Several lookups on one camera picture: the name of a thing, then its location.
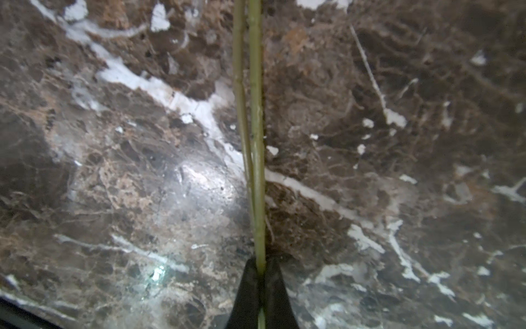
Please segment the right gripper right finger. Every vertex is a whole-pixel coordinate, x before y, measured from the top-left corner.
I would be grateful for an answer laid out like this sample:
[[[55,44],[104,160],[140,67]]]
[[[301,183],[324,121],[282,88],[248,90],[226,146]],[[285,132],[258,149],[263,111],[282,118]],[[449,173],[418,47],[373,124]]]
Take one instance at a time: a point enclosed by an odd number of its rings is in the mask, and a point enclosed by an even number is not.
[[[267,261],[264,274],[265,326],[269,329],[299,329],[277,259]]]

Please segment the pink rose bouquet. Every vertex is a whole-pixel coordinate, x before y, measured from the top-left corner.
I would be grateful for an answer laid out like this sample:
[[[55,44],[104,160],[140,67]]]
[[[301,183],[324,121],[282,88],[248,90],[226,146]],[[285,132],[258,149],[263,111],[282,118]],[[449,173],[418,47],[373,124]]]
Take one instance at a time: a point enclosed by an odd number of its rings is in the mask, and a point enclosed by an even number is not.
[[[253,224],[256,269],[263,278],[267,269],[266,210],[264,175],[264,106],[262,100],[262,2],[235,1],[233,27],[234,96],[241,138],[242,159]],[[250,111],[248,115],[244,85],[245,32],[248,32]]]

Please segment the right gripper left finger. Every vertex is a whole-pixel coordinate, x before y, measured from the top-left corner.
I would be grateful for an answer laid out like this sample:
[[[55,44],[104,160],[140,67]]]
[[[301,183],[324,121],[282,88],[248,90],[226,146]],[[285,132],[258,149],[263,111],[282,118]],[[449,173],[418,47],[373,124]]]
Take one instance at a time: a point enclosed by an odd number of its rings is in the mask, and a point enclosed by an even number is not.
[[[226,329],[258,328],[261,282],[262,276],[258,273],[256,259],[251,258],[245,264]]]

